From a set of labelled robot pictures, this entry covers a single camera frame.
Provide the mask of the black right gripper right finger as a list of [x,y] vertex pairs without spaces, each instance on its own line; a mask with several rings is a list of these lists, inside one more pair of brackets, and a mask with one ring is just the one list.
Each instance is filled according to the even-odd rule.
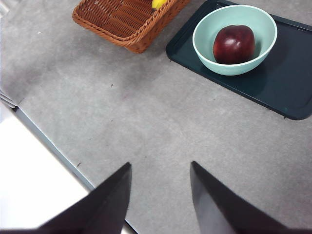
[[190,165],[192,199],[202,234],[310,234],[289,228],[235,194],[196,161]]

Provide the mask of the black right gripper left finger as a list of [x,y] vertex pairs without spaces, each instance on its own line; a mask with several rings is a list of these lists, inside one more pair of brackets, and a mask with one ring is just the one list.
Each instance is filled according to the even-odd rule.
[[128,210],[132,167],[125,163],[86,197],[34,229],[2,234],[119,234]]

